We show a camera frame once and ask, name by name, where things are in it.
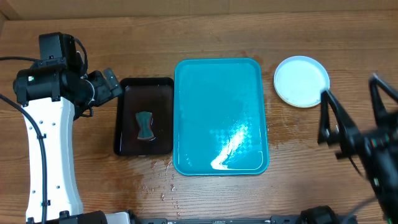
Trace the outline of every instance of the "teal rectangular tray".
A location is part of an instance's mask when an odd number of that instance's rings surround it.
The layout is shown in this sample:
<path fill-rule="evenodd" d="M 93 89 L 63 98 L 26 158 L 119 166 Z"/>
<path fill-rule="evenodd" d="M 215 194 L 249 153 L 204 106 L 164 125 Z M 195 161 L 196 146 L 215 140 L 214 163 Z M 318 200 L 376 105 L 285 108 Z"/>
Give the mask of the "teal rectangular tray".
<path fill-rule="evenodd" d="M 261 68 L 250 58 L 175 69 L 174 166 L 183 175 L 261 174 L 269 164 Z"/>

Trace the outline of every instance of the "round white plate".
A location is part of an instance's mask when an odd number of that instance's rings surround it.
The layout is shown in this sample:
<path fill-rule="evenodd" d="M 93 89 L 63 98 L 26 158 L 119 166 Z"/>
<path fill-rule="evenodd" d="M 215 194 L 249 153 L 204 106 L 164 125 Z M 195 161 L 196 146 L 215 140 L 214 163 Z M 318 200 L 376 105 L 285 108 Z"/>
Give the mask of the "round white plate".
<path fill-rule="evenodd" d="M 288 104 L 302 108 L 321 102 L 321 92 L 328 90 L 328 72 L 316 60 L 306 56 L 293 56 L 278 65 L 274 87 Z"/>

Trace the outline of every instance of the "black tray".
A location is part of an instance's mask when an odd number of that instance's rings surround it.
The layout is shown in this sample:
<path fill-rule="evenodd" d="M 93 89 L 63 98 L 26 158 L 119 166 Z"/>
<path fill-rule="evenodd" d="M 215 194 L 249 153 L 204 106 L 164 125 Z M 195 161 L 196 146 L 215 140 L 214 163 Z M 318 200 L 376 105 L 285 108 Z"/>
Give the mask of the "black tray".
<path fill-rule="evenodd" d="M 114 153 L 119 156 L 165 155 L 173 149 L 174 81 L 171 78 L 125 78 L 118 97 Z M 152 113 L 154 139 L 138 139 L 136 113 Z"/>

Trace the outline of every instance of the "wood grain surface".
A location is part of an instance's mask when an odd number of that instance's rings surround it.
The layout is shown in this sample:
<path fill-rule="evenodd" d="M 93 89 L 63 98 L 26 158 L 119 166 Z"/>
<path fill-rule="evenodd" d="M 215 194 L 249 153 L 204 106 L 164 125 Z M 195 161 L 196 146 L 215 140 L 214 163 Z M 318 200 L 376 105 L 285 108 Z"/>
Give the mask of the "wood grain surface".
<path fill-rule="evenodd" d="M 344 214 L 374 195 L 348 161 L 335 159 L 338 147 L 318 146 L 320 107 L 285 104 L 274 90 L 273 75 L 287 57 L 315 58 L 328 70 L 331 89 L 359 128 L 374 127 L 370 75 L 379 72 L 398 88 L 396 11 L 7 21 L 0 56 L 38 58 L 38 36 L 56 31 L 81 40 L 89 71 L 111 67 L 119 80 L 174 77 L 176 64 L 186 58 L 251 57 L 262 68 L 271 157 L 265 173 L 187 177 L 170 164 L 171 155 L 115 156 L 113 100 L 95 108 L 93 118 L 73 124 L 76 181 L 85 212 L 130 208 L 147 218 L 242 218 L 298 214 L 329 205 Z M 3 95 L 16 100 L 12 81 L 29 65 L 0 62 Z M 0 123 L 0 222 L 22 223 L 29 196 L 25 124 L 21 114 L 3 102 Z M 358 219 L 382 222 L 379 205 L 364 208 Z"/>

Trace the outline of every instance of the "wooden tabletop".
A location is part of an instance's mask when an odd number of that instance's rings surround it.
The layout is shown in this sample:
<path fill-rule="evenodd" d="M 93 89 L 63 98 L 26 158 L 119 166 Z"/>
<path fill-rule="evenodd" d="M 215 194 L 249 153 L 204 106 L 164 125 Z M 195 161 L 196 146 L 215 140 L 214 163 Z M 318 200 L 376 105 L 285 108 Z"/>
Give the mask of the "wooden tabletop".
<path fill-rule="evenodd" d="M 174 77 L 176 64 L 186 58 L 250 57 L 262 68 L 271 157 L 265 173 L 187 177 L 168 165 L 171 155 L 118 157 L 113 153 L 113 100 L 95 108 L 93 118 L 73 124 L 76 181 L 85 212 L 130 208 L 142 218 L 243 218 L 299 214 L 329 205 L 344 214 L 374 195 L 349 161 L 335 159 L 338 147 L 318 146 L 320 107 L 284 103 L 274 90 L 273 75 L 287 57 L 318 60 L 359 128 L 375 127 L 369 77 L 379 72 L 398 88 L 396 11 L 9 21 L 1 34 L 0 56 L 39 58 L 39 35 L 57 31 L 81 40 L 89 71 L 111 67 L 119 80 Z M 29 65 L 0 62 L 3 95 L 16 100 L 12 81 Z M 0 222 L 22 223 L 29 198 L 25 124 L 22 115 L 3 102 L 0 123 Z M 364 208 L 358 219 L 382 222 L 379 205 Z"/>

